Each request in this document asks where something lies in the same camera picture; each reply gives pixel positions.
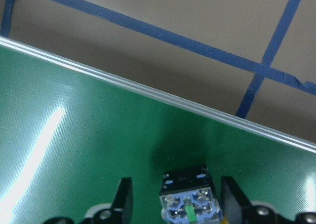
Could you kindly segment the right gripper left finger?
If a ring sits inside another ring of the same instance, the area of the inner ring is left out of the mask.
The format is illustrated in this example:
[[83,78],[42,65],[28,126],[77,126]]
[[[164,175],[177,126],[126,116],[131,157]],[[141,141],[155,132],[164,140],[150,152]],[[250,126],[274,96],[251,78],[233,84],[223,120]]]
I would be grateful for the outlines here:
[[132,178],[121,178],[111,204],[111,224],[131,223],[133,213]]

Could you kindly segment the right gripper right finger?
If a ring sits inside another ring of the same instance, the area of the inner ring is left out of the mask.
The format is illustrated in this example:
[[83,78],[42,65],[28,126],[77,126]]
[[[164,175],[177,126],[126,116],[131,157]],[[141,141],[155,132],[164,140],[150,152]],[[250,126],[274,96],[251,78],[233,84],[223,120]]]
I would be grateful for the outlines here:
[[233,177],[221,177],[221,206],[229,224],[253,224],[253,205]]

